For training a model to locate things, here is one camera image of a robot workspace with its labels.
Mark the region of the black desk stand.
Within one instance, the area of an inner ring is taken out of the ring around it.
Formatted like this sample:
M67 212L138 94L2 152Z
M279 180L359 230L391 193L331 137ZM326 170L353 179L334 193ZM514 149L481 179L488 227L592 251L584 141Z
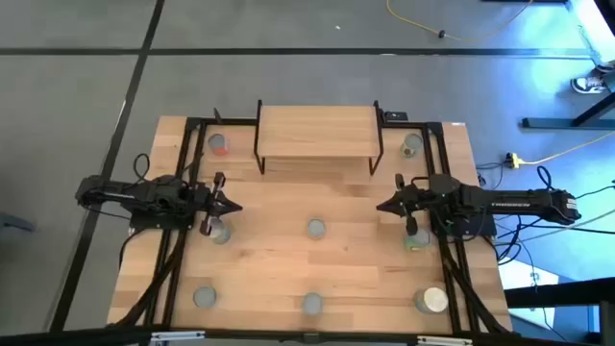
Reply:
M615 131L615 118L603 119L612 111L615 111L615 92L605 96L575 118L525 117L521 121L521 126L526 129L541 130Z

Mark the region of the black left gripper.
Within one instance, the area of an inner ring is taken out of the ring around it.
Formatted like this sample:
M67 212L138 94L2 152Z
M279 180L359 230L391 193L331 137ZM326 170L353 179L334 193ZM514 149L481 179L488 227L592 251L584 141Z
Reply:
M225 214L243 210L239 204L228 199L223 193L225 183L225 175L222 172L216 172L213 178L213 188L207 187L202 182L197 182L192 188L192 208L195 212L201 211L206 214L200 226L202 235L210 235L212 230L210 221L214 217L220 218Z

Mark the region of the orange white sauce can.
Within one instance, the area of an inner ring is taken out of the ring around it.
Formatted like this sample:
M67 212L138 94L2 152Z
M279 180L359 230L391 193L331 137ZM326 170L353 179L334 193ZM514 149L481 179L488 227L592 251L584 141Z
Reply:
M215 156L226 156L229 153L226 137L222 134L213 134L208 138L208 147Z

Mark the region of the silver frame bracket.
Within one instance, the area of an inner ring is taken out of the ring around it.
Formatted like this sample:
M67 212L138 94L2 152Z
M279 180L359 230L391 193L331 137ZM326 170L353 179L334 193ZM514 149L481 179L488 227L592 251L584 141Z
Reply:
M179 332L154 332L151 334L151 342L170 342L170 341L185 341L204 339L206 337L205 331L179 331Z
M467 338L418 335L417 346L474 346L474 343Z

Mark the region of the wooden shelf with black legs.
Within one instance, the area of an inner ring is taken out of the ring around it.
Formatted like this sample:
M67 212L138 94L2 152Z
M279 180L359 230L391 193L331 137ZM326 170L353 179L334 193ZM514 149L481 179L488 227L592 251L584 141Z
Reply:
M267 159L363 158L373 175L383 157L383 110L370 106L258 105L254 156Z

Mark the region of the black table beam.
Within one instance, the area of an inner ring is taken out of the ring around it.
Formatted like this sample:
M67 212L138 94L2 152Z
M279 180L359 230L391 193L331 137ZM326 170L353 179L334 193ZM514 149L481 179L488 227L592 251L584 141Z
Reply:
M504 291L504 296L511 309L615 304L615 277L511 288Z

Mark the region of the pale green fruit can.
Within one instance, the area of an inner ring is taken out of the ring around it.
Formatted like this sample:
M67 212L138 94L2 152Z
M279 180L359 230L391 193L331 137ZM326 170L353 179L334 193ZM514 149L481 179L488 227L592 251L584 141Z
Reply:
M423 147L423 138L415 133L407 134L400 146L400 153L404 159L414 158Z

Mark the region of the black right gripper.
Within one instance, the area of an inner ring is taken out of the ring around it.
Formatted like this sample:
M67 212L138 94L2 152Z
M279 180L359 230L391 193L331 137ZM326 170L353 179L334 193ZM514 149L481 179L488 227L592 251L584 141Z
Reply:
M404 218L407 235L415 235L418 224L412 214L418 210L427 210L433 198L427 190L419 188L415 183L407 185L400 173L395 175L395 187L395 194L378 204L377 210Z

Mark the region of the black aluminium table frame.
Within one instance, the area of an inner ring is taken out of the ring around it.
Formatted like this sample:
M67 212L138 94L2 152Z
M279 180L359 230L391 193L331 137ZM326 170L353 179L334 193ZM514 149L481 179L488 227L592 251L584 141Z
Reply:
M181 174L223 192L243 210L220 217L231 231L222 245L200 233L206 215L189 230L146 229L123 247L110 322L99 329L66 330L55 319L47 333L0 337L0 346L108 346L151 342L154 332L205 331L205 338L273 339L319 343L372 341L417 345L418 335L472 339L474 346L542 346L508 327L507 305L493 244L482 232L455 238L416 211L418 229L431 232L419 251L405 247L406 221L376 210L394 194L395 175L416 177L421 188L433 174L478 185L463 126L437 122L386 122L383 157L371 175L363 158L267 159L254 156L253 118L160 119L142 179ZM404 159L407 134L423 147ZM215 156L213 134L226 137L229 153ZM321 239L308 236L308 221L322 219ZM193 303L210 285L211 309ZM441 313L422 313L417 291L436 286L448 296ZM323 311L302 313L304 295L323 297Z

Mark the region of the green lime can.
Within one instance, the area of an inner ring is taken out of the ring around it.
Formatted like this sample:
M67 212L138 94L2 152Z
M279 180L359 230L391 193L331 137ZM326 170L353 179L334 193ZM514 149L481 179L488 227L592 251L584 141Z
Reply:
M431 244L431 232L419 228L415 235L405 238L405 247L408 251L419 251Z

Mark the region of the person's shoe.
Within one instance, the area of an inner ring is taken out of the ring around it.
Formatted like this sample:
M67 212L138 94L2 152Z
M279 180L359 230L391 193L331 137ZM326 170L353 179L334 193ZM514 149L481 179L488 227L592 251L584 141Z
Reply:
M607 90L603 77L579 77L571 80L572 89L580 94L599 94Z

